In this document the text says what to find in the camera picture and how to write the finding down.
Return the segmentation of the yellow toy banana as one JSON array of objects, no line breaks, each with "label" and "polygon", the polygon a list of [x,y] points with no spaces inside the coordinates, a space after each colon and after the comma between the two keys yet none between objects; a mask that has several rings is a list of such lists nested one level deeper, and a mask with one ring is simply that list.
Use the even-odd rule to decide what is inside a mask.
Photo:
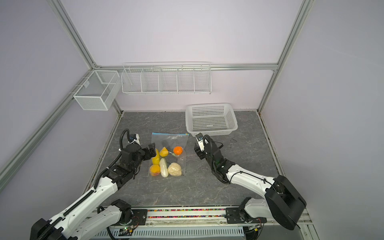
[{"label": "yellow toy banana", "polygon": [[153,165],[159,165],[160,160],[161,160],[161,156],[159,154],[159,150],[156,149],[156,155],[154,157],[152,157],[152,164]]}]

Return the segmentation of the orange yellow toy fruit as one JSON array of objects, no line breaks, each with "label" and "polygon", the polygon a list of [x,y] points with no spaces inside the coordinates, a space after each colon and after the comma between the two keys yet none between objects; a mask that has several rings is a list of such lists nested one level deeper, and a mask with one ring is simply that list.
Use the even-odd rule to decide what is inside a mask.
[{"label": "orange yellow toy fruit", "polygon": [[161,168],[159,165],[151,165],[149,171],[151,176],[158,176],[161,173]]}]

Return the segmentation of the yellow toy lemon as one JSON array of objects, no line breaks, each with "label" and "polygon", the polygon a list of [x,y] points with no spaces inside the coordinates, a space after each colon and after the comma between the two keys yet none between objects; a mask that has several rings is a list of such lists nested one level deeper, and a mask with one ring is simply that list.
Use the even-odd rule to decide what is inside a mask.
[{"label": "yellow toy lemon", "polygon": [[160,155],[162,158],[165,158],[166,156],[169,155],[169,150],[168,150],[166,147],[163,147],[163,148],[160,150],[159,155]]}]

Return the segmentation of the white toy radish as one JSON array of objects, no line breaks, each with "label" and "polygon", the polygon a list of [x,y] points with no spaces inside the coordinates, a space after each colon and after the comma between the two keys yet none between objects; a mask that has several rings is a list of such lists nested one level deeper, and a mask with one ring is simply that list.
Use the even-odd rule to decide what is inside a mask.
[{"label": "white toy radish", "polygon": [[161,158],[159,162],[159,166],[160,166],[161,176],[163,178],[167,178],[169,176],[169,171],[168,171],[167,162],[165,158]]}]

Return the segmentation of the clear zip top bag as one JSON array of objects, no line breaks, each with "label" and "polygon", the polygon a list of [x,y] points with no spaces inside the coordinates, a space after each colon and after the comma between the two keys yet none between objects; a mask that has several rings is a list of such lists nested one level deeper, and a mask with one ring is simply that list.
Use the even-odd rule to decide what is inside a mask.
[{"label": "clear zip top bag", "polygon": [[172,178],[186,174],[189,134],[152,133],[155,144],[155,156],[151,158],[148,176]]}]

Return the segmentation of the beige round toy bun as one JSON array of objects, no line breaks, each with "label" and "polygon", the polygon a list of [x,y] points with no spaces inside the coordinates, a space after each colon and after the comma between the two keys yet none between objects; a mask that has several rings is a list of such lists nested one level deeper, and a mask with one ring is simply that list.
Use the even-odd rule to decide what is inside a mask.
[{"label": "beige round toy bun", "polygon": [[178,177],[182,175],[182,168],[178,163],[171,163],[168,167],[168,173],[171,176]]}]

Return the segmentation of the orange toy carrot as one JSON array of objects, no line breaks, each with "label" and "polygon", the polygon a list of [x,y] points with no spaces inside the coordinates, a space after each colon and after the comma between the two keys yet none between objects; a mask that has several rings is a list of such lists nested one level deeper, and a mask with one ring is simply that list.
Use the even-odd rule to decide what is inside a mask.
[{"label": "orange toy carrot", "polygon": [[181,155],[183,153],[183,148],[180,147],[180,146],[176,146],[174,147],[173,149],[173,153],[177,154],[177,155]]}]

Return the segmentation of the white plastic perforated basket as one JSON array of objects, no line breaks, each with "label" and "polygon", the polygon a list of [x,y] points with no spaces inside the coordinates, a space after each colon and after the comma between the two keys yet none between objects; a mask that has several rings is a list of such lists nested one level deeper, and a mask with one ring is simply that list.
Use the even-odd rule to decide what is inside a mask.
[{"label": "white plastic perforated basket", "polygon": [[195,136],[229,135],[238,129],[235,112],[230,104],[189,105],[186,108],[186,128]]}]

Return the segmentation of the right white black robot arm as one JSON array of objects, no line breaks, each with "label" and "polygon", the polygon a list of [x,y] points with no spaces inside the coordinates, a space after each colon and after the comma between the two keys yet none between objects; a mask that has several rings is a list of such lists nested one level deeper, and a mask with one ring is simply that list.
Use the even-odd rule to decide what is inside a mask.
[{"label": "right white black robot arm", "polygon": [[267,218],[273,218],[285,229],[295,229],[307,203],[286,177],[267,177],[244,169],[224,158],[223,144],[209,135],[197,134],[196,140],[196,154],[207,161],[212,174],[221,183],[242,186],[261,197],[260,200],[247,197],[238,208],[227,209],[228,222],[262,224]]}]

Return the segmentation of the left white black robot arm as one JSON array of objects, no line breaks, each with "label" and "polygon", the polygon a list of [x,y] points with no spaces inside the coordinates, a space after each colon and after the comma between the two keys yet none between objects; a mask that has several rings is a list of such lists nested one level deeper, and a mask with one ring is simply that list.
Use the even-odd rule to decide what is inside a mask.
[{"label": "left white black robot arm", "polygon": [[33,224],[32,240],[89,240],[112,225],[133,224],[136,216],[130,204],[116,200],[105,209],[101,204],[136,178],[142,162],[157,155],[156,145],[143,148],[139,135],[130,134],[129,129],[123,130],[119,145],[119,155],[99,173],[86,193],[49,220],[40,219]]}]

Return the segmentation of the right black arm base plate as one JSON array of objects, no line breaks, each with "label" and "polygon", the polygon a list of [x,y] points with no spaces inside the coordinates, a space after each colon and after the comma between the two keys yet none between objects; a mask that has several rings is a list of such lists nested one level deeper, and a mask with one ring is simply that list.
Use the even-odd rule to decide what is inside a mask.
[{"label": "right black arm base plate", "polygon": [[226,208],[225,211],[228,224],[265,224],[267,222],[267,219],[263,217],[251,217],[244,209]]}]

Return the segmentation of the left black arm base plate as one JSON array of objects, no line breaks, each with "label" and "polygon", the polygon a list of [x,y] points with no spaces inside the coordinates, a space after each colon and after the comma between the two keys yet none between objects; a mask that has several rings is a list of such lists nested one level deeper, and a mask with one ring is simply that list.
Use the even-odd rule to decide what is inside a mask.
[{"label": "left black arm base plate", "polygon": [[119,221],[113,226],[143,226],[146,224],[147,215],[147,209],[126,210],[122,212]]}]

